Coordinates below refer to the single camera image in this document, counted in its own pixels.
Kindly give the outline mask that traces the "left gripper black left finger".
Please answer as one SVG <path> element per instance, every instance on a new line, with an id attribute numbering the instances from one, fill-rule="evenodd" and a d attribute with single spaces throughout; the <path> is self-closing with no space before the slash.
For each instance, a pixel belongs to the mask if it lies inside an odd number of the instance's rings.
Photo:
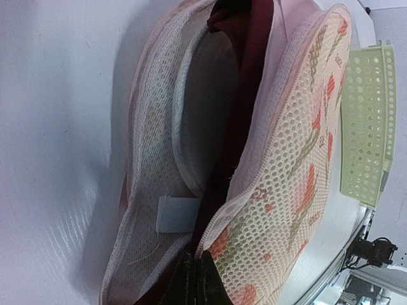
<path id="1" fill-rule="evenodd" d="M 183 252 L 176 264 L 161 305 L 194 305 L 196 292 L 196 261 L 190 252 Z"/>

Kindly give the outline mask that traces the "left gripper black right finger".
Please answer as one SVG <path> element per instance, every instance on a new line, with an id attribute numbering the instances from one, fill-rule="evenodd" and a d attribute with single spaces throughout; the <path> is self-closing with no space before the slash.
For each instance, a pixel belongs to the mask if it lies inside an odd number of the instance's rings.
<path id="1" fill-rule="evenodd" d="M 197 304 L 233 305 L 209 251 L 197 262 Z"/>

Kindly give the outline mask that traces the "floral mesh laundry bag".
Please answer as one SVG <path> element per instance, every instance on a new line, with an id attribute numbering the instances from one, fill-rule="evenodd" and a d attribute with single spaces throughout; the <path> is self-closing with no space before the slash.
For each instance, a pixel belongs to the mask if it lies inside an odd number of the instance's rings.
<path id="1" fill-rule="evenodd" d="M 183 252 L 209 251 L 233 304 L 276 304 L 324 213 L 352 35 L 342 3 L 273 1 L 263 74 L 226 201 L 197 250 L 158 234 L 161 196 L 202 200 L 238 84 L 235 53 L 207 26 L 217 1 L 182 1 L 139 59 L 128 109 L 121 222 L 101 304 L 159 304 Z"/>

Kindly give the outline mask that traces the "dark red bra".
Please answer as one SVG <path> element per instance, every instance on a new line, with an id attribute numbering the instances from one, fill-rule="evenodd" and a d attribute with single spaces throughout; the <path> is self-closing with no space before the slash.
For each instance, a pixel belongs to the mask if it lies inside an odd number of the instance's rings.
<path id="1" fill-rule="evenodd" d="M 265 52 L 273 20 L 273 1 L 217 1 L 207 26 L 230 40 L 236 57 L 238 84 L 231 102 L 221 154 L 201 200 L 188 248 L 198 244 L 213 215 L 226 201 L 231 178 L 247 141 L 254 103 L 263 74 Z"/>

